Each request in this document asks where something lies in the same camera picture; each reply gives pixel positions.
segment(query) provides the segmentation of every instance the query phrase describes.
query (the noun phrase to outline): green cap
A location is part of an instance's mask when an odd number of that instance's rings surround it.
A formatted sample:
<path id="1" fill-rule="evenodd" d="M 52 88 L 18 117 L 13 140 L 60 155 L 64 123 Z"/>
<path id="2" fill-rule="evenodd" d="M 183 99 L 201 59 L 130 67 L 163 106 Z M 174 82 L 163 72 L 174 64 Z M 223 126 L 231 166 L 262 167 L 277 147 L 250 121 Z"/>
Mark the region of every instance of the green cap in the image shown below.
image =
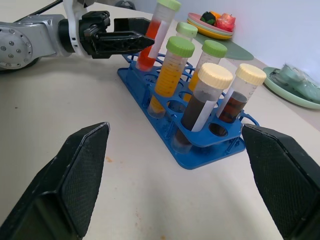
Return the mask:
<path id="1" fill-rule="evenodd" d="M 191 41 L 180 36 L 170 37 L 166 44 L 168 51 L 182 58 L 190 58 L 194 54 L 195 48 Z"/>
<path id="2" fill-rule="evenodd" d="M 172 9 L 175 12 L 178 12 L 181 7 L 181 3 L 177 0 L 158 0 L 157 2 L 158 4 L 161 4 L 167 7 L 168 9 Z"/>
<path id="3" fill-rule="evenodd" d="M 188 38 L 194 38 L 198 33 L 198 28 L 186 22 L 179 22 L 175 30 Z"/>
<path id="4" fill-rule="evenodd" d="M 205 40 L 202 46 L 202 50 L 206 54 L 209 54 L 213 57 L 220 58 L 220 59 L 224 58 L 228 51 L 226 46 L 212 40 Z"/>

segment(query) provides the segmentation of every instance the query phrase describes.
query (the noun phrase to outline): white wall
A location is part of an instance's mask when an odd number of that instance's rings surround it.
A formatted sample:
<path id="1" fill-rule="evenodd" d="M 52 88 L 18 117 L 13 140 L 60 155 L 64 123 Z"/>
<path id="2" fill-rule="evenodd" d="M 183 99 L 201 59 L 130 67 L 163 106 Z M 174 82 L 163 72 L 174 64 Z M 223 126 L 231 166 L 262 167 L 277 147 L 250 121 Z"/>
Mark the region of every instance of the white wall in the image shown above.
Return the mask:
<path id="1" fill-rule="evenodd" d="M 189 12 L 232 14 L 235 43 L 269 66 L 290 62 L 320 79 L 320 0 L 179 1 L 182 6 L 176 20 L 185 21 Z M 152 13 L 156 0 L 136 0 L 135 4 L 137 10 Z"/>

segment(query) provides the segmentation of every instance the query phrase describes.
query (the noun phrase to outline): dark brown liquid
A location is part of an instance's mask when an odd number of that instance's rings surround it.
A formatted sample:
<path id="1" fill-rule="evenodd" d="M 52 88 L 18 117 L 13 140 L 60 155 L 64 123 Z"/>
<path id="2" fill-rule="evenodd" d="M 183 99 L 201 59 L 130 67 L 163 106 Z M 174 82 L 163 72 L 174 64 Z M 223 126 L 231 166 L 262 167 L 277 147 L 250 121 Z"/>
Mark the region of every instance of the dark brown liquid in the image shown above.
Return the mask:
<path id="1" fill-rule="evenodd" d="M 220 114 L 219 119 L 228 124 L 234 123 L 246 103 L 247 98 L 241 93 L 234 91 Z"/>
<path id="2" fill-rule="evenodd" d="M 181 123 L 186 129 L 190 131 L 192 130 L 204 106 L 205 102 L 199 101 L 195 98 L 195 96 L 191 97 L 181 118 Z M 180 131 L 180 129 L 178 129 L 178 131 L 176 132 L 175 137 L 179 141 L 179 143 L 183 145 L 190 144 L 190 142 Z"/>

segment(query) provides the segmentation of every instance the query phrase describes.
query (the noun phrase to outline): tube label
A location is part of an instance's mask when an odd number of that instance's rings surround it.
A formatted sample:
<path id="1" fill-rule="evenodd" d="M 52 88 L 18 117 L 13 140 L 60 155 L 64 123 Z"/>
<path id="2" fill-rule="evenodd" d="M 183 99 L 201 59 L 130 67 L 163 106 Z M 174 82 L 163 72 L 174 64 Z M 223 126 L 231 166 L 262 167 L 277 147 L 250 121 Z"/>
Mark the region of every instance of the tube label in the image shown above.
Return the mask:
<path id="1" fill-rule="evenodd" d="M 169 23 L 166 21 L 161 21 L 158 32 L 156 33 L 154 44 L 151 47 L 148 57 L 151 59 L 156 59 L 158 57 L 158 53 L 161 49 L 162 43 L 167 35 L 167 31 L 169 28 Z"/>
<path id="2" fill-rule="evenodd" d="M 212 110 L 214 109 L 217 101 L 206 101 L 191 132 L 199 132 L 206 124 Z"/>
<path id="3" fill-rule="evenodd" d="M 221 105 L 219 106 L 217 112 L 216 112 L 216 116 L 219 118 L 221 113 L 223 112 L 223 110 L 225 109 L 229 99 L 231 98 L 231 95 L 234 93 L 233 88 L 229 88 L 229 91 L 226 93 L 226 95 L 224 96 L 224 99 L 221 103 Z"/>

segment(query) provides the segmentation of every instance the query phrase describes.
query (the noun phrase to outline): blue test tube rack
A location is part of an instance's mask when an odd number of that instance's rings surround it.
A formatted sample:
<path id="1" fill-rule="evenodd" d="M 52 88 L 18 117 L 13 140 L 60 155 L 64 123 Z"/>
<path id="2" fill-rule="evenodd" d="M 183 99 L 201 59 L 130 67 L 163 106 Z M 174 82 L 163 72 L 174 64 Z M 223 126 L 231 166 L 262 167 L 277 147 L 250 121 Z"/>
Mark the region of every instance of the blue test tube rack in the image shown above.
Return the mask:
<path id="1" fill-rule="evenodd" d="M 246 149 L 245 142 L 241 138 L 242 119 L 248 118 L 255 125 L 258 126 L 259 124 L 244 111 L 240 113 L 239 118 L 234 123 L 225 123 L 219 120 L 216 116 L 216 111 L 223 99 L 219 99 L 201 131 L 189 131 L 181 124 L 183 111 L 188 104 L 183 100 L 184 94 L 192 94 L 188 85 L 195 69 L 190 63 L 187 63 L 184 68 L 174 95 L 172 97 L 162 97 L 155 92 L 161 66 L 154 66 L 151 71 L 144 72 L 136 68 L 137 62 L 135 59 L 138 57 L 137 54 L 123 55 L 123 57 L 130 66 L 120 68 L 117 72 L 118 75 L 181 167 L 189 170 L 196 169 L 233 154 L 240 153 Z M 156 62 L 162 65 L 163 61 L 160 58 L 164 57 L 165 55 L 159 54 Z M 148 114 L 147 109 L 152 95 L 154 95 L 164 107 L 166 111 L 165 117 L 157 119 Z M 210 129 L 216 125 L 223 127 L 226 134 L 223 136 L 213 134 Z M 186 154 L 178 153 L 171 147 L 172 138 L 178 128 L 193 145 L 190 152 Z"/>

